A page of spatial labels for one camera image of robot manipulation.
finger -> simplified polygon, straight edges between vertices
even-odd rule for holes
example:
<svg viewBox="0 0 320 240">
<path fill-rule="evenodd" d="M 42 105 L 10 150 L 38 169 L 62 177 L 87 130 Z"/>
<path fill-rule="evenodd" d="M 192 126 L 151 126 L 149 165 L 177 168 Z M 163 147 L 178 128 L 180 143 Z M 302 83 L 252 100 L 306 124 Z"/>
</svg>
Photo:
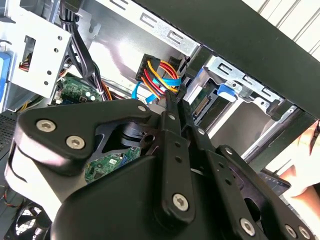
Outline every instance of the finger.
<svg viewBox="0 0 320 240">
<path fill-rule="evenodd" d="M 320 134 L 316 137 L 311 154 L 314 156 L 319 156 L 320 154 Z"/>
<path fill-rule="evenodd" d="M 315 131 L 317 129 L 318 121 L 312 124 L 301 136 L 298 143 L 298 151 L 299 155 L 302 156 L 309 156 L 310 155 L 310 143 L 312 138 L 315 135 Z"/>
</svg>

blue drive latch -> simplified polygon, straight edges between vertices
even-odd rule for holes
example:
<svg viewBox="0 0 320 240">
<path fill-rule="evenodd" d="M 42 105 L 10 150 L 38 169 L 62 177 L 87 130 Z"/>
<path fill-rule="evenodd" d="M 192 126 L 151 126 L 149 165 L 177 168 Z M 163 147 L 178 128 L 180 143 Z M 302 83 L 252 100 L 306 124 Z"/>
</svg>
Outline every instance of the blue drive latch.
<svg viewBox="0 0 320 240">
<path fill-rule="evenodd" d="M 237 100 L 236 92 L 225 84 L 220 85 L 217 95 L 232 103 Z"/>
<path fill-rule="evenodd" d="M 7 53 L 0 52 L 0 103 L 4 97 L 6 80 L 9 72 L 11 56 Z"/>
</svg>

metal slot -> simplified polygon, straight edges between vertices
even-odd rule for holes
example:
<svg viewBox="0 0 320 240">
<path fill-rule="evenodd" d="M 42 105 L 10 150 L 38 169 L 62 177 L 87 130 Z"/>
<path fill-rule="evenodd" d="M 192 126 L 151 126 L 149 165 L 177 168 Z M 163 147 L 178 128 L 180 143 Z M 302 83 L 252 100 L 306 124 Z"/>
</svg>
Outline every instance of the metal slot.
<svg viewBox="0 0 320 240">
<path fill-rule="evenodd" d="M 97 2 L 121 15 L 186 56 L 192 56 L 200 47 L 199 43 L 133 1 L 97 0 Z"/>
</svg>

silver metal frame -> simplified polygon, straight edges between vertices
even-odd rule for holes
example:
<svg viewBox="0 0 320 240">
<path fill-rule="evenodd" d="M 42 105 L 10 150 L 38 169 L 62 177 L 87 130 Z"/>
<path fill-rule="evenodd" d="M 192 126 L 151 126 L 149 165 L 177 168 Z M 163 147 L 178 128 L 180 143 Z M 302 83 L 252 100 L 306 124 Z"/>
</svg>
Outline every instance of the silver metal frame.
<svg viewBox="0 0 320 240">
<path fill-rule="evenodd" d="M 70 33 L 20 7 L 19 0 L 7 0 L 5 14 L 15 23 L 3 23 L 2 39 L 11 43 L 8 80 L 49 98 L 54 90 L 70 42 Z M 36 40 L 29 72 L 19 69 L 26 48 L 25 38 Z"/>
<path fill-rule="evenodd" d="M 96 0 L 186 56 L 200 44 L 131 0 Z"/>
</svg>

motherboard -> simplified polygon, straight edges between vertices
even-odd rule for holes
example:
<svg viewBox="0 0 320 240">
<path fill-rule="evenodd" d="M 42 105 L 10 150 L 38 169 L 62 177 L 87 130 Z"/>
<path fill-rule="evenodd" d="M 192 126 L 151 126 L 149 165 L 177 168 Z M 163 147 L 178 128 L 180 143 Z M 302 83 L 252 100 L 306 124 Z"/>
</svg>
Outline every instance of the motherboard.
<svg viewBox="0 0 320 240">
<path fill-rule="evenodd" d="M 101 102 L 101 96 L 81 78 L 68 74 L 56 86 L 52 105 L 84 104 Z"/>
<path fill-rule="evenodd" d="M 85 169 L 85 181 L 89 184 L 93 181 L 121 168 L 125 164 L 137 159 L 141 149 L 131 147 L 125 154 L 110 154 L 98 160 L 90 162 Z"/>
</svg>

